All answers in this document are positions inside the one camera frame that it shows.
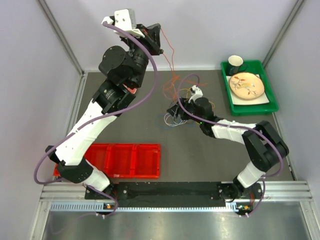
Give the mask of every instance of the red tray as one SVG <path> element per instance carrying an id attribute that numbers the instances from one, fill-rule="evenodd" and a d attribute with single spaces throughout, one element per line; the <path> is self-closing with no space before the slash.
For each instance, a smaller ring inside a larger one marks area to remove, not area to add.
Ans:
<path id="1" fill-rule="evenodd" d="M 84 157 L 111 178 L 157 179 L 160 175 L 160 144 L 92 144 Z M 54 176 L 60 176 L 54 168 Z"/>

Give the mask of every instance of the table surface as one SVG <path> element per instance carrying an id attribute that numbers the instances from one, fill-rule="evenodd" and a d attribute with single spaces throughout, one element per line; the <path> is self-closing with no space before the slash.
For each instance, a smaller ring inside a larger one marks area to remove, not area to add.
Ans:
<path id="1" fill-rule="evenodd" d="M 223 77 L 219 70 L 177 71 L 181 78 L 190 73 L 196 73 L 201 78 L 203 96 L 215 105 L 215 115 L 235 120 L 239 123 L 259 123 L 269 121 L 275 127 L 272 115 L 232 116 Z M 169 129 L 156 125 L 156 118 L 166 113 L 171 100 L 164 97 L 162 86 L 172 77 L 170 71 L 159 72 L 159 84 L 151 97 L 141 106 L 122 114 L 110 124 L 96 139 L 96 143 L 145 143 L 161 144 L 160 177 L 158 179 L 119 179 L 120 181 L 158 181 L 158 182 L 219 182 L 232 181 L 250 161 L 246 148 L 236 142 L 225 139 L 210 138 L 202 133 L 197 124 L 184 124 Z M 92 96 L 105 80 L 99 72 L 88 74 L 78 119 L 84 114 Z M 154 73 L 146 72 L 142 88 L 138 89 L 134 104 L 141 100 L 154 84 Z M 166 126 L 163 117 L 157 119 L 159 125 Z M 274 173 L 279 165 L 269 172 Z M 287 161 L 284 160 L 283 172 L 270 178 L 272 181 L 290 181 L 292 175 Z"/>

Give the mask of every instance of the green tray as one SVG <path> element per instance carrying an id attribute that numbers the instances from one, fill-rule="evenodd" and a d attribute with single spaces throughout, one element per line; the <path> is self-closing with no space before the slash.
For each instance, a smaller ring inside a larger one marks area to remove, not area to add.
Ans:
<path id="1" fill-rule="evenodd" d="M 264 67 L 262 66 L 261 61 L 259 60 L 244 61 L 244 64 L 247 64 L 248 66 L 248 68 L 246 69 L 246 72 L 252 73 L 252 74 L 259 74 L 260 79 L 264 84 L 265 94 L 270 102 L 265 104 L 258 104 L 258 105 L 234 105 L 232 103 L 229 83 L 226 76 L 227 64 L 228 64 L 227 61 L 223 61 L 221 63 L 221 68 L 222 68 L 222 75 L 225 83 L 225 89 L 226 89 L 229 103 L 230 103 L 231 114 L 233 116 L 266 115 L 279 110 L 277 100 L 269 84 L 269 80 L 267 78 L 266 72 L 264 70 Z"/>

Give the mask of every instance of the mug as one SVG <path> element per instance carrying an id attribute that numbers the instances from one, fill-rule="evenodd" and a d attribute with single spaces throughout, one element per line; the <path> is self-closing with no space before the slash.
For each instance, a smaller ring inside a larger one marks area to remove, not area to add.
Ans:
<path id="1" fill-rule="evenodd" d="M 233 76 L 237 73 L 244 72 L 247 68 L 248 65 L 244 64 L 244 60 L 240 56 L 232 55 L 228 58 L 225 73 L 227 76 Z"/>

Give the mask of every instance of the wall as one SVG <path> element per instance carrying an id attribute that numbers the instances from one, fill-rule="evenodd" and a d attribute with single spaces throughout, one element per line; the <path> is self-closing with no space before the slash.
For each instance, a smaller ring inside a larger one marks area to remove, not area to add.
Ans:
<path id="1" fill-rule="evenodd" d="M 42 190 L 33 172 L 65 134 L 79 75 L 35 0 L 3 2 L 0 22 L 0 239 L 24 240 Z M 52 171 L 47 160 L 39 178 Z"/>
<path id="2" fill-rule="evenodd" d="M 279 112 L 276 116 L 290 148 L 293 167 L 307 180 L 320 211 L 319 56 L 320 1 L 308 0 L 267 67 Z"/>
<path id="3" fill-rule="evenodd" d="M 97 70 L 119 38 L 101 25 L 115 10 L 135 10 L 137 23 L 160 23 L 175 48 L 176 69 L 217 69 L 228 56 L 263 60 L 296 0 L 46 0 L 80 65 Z M 172 51 L 162 37 L 162 48 Z M 163 56 L 157 66 L 168 70 Z"/>

